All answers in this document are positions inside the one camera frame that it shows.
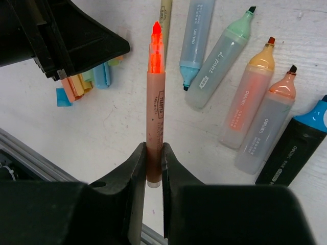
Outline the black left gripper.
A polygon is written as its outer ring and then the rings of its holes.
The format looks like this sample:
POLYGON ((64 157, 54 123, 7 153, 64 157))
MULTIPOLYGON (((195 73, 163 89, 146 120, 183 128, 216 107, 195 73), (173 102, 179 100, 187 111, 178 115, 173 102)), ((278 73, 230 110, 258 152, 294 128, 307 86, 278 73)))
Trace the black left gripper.
POLYGON ((128 52, 125 38, 72 1, 1 1, 1 67, 34 59, 57 81, 128 52))

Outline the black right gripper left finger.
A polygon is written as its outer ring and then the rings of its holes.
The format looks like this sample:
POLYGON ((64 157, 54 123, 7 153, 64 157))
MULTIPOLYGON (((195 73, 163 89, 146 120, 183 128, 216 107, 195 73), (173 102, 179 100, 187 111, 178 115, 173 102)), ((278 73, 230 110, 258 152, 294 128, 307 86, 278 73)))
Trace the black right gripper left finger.
POLYGON ((1 244, 140 244, 146 147, 99 180, 48 181, 1 151, 1 244))

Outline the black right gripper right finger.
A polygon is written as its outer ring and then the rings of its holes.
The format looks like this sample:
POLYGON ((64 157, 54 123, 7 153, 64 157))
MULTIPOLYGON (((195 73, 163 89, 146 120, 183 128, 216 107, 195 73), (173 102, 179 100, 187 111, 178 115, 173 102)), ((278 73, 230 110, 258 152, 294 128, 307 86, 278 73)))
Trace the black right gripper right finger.
POLYGON ((295 195, 284 186, 206 185, 161 151, 164 237, 169 244, 314 244, 295 195))

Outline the pastel green cap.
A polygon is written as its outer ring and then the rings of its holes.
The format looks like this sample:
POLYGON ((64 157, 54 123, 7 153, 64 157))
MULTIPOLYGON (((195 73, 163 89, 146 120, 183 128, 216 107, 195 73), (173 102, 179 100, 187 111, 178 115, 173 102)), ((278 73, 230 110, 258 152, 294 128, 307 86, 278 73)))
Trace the pastel green cap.
POLYGON ((94 82, 94 72, 93 69, 90 69, 88 71, 85 71, 82 73, 82 78, 85 82, 94 82))

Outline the coral orange cap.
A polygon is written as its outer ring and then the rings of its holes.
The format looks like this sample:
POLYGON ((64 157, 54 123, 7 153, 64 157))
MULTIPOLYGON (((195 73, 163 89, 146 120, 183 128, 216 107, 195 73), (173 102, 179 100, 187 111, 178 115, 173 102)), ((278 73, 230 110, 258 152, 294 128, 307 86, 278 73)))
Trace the coral orange cap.
POLYGON ((70 103, 80 99, 80 96, 77 95, 74 84, 70 78, 61 80, 61 83, 70 103))

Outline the pastel orange cap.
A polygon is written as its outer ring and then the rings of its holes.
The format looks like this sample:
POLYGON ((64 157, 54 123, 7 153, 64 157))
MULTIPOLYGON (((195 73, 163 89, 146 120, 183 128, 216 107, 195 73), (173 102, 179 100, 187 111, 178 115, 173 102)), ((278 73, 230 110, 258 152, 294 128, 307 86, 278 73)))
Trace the pastel orange cap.
POLYGON ((75 98, 80 98, 92 90, 92 83, 84 81, 80 74, 71 76, 71 83, 75 98))

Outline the pastel blue cap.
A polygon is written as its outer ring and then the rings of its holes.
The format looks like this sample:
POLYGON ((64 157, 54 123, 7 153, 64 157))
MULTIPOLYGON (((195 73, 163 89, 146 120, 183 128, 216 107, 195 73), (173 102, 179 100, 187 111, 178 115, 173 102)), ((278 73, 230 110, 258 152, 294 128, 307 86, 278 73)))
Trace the pastel blue cap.
POLYGON ((94 67, 95 86, 98 89, 106 89, 111 85, 110 68, 107 62, 94 67))

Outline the clear yellow pen cap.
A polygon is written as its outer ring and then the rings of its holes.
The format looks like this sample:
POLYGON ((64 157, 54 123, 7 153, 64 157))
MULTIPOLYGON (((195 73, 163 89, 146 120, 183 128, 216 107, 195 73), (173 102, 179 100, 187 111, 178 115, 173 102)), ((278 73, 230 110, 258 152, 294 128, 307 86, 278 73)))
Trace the clear yellow pen cap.
POLYGON ((124 60, 124 56, 121 55, 113 59, 110 59, 107 63, 109 66, 117 66, 120 65, 123 60, 124 60))

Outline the bright blue cap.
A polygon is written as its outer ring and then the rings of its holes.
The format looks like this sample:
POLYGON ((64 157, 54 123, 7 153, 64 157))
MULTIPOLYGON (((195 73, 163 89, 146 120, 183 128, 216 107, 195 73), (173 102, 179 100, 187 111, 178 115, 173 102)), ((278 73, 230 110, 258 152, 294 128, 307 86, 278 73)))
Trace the bright blue cap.
POLYGON ((57 106, 58 107, 70 107, 72 103, 69 101, 64 88, 57 88, 56 89, 56 96, 57 96, 57 106))

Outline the thin orange pen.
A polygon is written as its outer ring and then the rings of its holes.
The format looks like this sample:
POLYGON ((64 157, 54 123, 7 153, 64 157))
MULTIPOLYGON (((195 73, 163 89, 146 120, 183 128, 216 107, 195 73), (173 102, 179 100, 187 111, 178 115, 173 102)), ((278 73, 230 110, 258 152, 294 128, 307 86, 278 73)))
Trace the thin orange pen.
POLYGON ((153 26, 149 44, 146 106, 146 180, 150 188, 161 182, 161 149, 164 139, 165 47, 159 22, 153 26))

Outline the thin yellow highlighter pen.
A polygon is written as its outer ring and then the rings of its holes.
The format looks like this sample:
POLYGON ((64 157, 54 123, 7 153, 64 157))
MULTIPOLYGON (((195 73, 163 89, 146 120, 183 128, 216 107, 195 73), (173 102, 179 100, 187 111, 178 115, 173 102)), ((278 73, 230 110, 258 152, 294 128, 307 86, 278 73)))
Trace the thin yellow highlighter pen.
POLYGON ((169 37, 169 30, 170 30, 172 2, 173 2, 172 0, 161 0, 160 2, 159 24, 162 30, 162 40, 164 44, 165 61, 167 60, 168 37, 169 37))

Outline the orange-capped clear highlighter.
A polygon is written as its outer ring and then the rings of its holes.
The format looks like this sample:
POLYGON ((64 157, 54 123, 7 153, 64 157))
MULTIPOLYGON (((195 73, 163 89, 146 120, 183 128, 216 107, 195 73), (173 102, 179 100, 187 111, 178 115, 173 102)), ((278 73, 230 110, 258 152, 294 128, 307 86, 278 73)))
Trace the orange-capped clear highlighter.
POLYGON ((266 92, 235 158, 237 169, 251 175, 260 169, 295 102, 296 72, 297 67, 292 65, 266 92))

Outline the pastel blue highlighter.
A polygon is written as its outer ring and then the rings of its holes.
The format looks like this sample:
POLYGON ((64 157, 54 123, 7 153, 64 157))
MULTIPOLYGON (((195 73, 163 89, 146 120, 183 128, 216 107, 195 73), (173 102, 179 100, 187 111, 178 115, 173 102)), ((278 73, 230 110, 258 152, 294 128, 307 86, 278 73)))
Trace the pastel blue highlighter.
POLYGON ((179 61, 185 91, 202 67, 214 5, 214 0, 190 1, 179 61))

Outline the black blue-capped highlighter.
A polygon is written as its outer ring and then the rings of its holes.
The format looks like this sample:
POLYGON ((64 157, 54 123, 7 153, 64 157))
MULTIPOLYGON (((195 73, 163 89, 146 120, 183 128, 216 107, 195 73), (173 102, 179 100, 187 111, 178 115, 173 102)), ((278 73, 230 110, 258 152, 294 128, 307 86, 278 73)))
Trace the black blue-capped highlighter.
POLYGON ((255 185, 289 186, 326 138, 326 96, 304 115, 293 117, 266 161, 255 185))

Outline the pastel orange highlighter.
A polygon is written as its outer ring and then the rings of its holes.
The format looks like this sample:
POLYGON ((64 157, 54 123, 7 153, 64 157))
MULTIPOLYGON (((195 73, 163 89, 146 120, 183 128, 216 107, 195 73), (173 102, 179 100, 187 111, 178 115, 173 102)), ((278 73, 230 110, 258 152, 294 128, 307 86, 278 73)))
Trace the pastel orange highlighter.
POLYGON ((253 121, 275 68, 273 49, 275 38, 270 37, 262 51, 248 62, 222 126, 219 141, 238 149, 253 121))

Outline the pastel green highlighter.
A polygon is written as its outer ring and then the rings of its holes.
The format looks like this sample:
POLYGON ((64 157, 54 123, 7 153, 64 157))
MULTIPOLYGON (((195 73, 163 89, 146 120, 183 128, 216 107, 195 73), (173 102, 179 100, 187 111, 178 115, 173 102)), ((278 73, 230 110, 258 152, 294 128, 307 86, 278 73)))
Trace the pastel green highlighter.
POLYGON ((185 101, 192 108, 202 109, 206 105, 246 46, 255 10, 256 6, 251 6, 221 34, 186 92, 185 101))

